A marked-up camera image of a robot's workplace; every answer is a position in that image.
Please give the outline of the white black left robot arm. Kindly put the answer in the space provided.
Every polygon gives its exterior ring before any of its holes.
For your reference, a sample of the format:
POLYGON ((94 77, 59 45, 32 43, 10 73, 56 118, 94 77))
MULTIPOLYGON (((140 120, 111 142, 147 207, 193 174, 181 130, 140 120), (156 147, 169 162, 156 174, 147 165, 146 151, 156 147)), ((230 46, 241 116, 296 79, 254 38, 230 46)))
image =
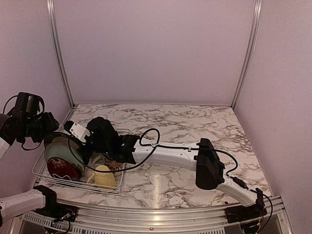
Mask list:
POLYGON ((14 107, 0 115, 0 157, 11 166, 1 166, 0 174, 0 222, 22 215, 31 210, 43 210, 51 217, 60 215, 61 205, 57 203, 56 193, 42 185, 26 192, 10 195, 6 190, 14 183, 21 185, 28 175, 22 167, 27 165, 26 159, 14 156, 9 159, 9 148, 14 143, 24 145, 27 138, 41 144, 45 137, 59 128, 58 121, 52 113, 45 111, 43 99, 34 94, 20 92, 14 107))

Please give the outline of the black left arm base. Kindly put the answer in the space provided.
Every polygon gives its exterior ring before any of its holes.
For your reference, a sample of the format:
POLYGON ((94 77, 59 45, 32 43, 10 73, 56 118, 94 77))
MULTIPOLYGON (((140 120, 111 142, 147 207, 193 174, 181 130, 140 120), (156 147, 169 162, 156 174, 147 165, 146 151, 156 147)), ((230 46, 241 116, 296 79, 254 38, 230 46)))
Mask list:
POLYGON ((77 216, 78 207, 57 203, 57 205, 55 207, 52 207, 51 209, 35 209, 34 212, 46 217, 53 218, 56 221, 62 221, 62 218, 65 217, 65 215, 70 214, 67 220, 69 220, 70 222, 74 222, 77 216))

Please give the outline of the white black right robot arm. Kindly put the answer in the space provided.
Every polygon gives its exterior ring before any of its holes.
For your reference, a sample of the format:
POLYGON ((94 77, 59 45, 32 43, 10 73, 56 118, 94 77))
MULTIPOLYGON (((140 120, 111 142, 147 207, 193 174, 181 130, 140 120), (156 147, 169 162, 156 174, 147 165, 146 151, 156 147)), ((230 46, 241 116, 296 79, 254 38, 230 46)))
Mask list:
POLYGON ((119 135, 109 120, 92 119, 83 128, 79 139, 90 152, 106 154, 109 159, 139 165, 145 162, 186 168, 195 172, 195 184, 202 190, 219 190, 236 199, 242 206, 242 215, 252 218, 260 211, 256 193, 238 178, 229 175, 217 150, 206 138, 193 145, 162 144, 160 137, 148 143, 143 136, 119 135))

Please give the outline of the red floral plate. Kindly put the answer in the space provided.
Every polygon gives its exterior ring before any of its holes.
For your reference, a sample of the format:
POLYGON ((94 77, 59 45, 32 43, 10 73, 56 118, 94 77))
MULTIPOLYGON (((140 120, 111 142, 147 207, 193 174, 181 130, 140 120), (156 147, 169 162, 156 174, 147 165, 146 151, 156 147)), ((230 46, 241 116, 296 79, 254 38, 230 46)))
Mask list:
POLYGON ((70 181, 79 181, 81 178, 81 173, 74 164, 59 157, 50 158, 47 161, 47 169, 53 178, 70 181))

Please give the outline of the pale green floral plate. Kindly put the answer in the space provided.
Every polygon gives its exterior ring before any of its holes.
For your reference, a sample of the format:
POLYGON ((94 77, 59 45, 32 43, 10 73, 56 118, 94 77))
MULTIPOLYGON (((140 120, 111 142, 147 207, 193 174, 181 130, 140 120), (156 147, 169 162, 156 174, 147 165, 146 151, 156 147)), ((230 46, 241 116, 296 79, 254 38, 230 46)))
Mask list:
POLYGON ((83 158, 78 153, 79 141, 70 135, 62 132, 55 132, 44 139, 44 159, 45 162, 52 157, 59 157, 67 162, 74 164, 80 171, 81 177, 84 174, 85 167, 83 158))

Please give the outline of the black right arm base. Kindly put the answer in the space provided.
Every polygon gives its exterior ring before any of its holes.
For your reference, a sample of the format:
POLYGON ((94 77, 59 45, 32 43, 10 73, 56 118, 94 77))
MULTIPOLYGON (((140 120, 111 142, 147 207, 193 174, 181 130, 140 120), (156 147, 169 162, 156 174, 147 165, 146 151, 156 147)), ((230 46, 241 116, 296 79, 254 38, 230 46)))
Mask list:
POLYGON ((259 218, 268 213, 264 203, 263 191, 259 188, 256 188, 255 190, 252 190, 252 192, 257 194, 255 204, 248 207, 239 205, 225 209, 225 216, 228 223, 235 223, 250 220, 253 218, 259 218))

